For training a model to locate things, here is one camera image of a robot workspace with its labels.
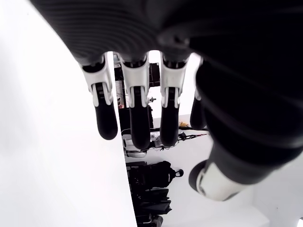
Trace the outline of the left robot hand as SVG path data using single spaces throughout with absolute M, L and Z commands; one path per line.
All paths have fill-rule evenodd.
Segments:
M 117 135 L 107 53 L 119 54 L 134 145 L 147 148 L 148 52 L 161 56 L 160 137 L 178 139 L 190 54 L 196 72 L 191 127 L 207 128 L 210 157 L 189 184 L 226 201 L 303 151 L 303 3 L 300 0 L 34 0 L 81 66 L 102 138 Z

